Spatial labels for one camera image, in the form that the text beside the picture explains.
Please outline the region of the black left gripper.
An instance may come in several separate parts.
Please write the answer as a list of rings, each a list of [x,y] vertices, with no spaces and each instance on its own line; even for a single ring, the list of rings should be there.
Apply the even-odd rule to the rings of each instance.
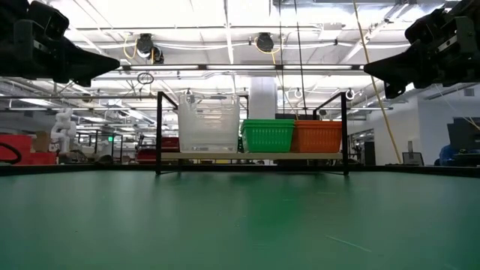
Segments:
[[[64,37],[66,18],[1,20],[1,75],[57,83],[91,81],[120,67],[119,60],[86,51]]]

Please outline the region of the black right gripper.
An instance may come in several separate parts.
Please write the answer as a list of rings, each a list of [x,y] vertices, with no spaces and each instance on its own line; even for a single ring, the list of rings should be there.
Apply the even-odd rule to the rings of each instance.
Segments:
[[[373,61],[364,72],[386,83],[423,89],[479,81],[476,23],[468,16],[424,16],[414,23],[418,37],[406,51]]]

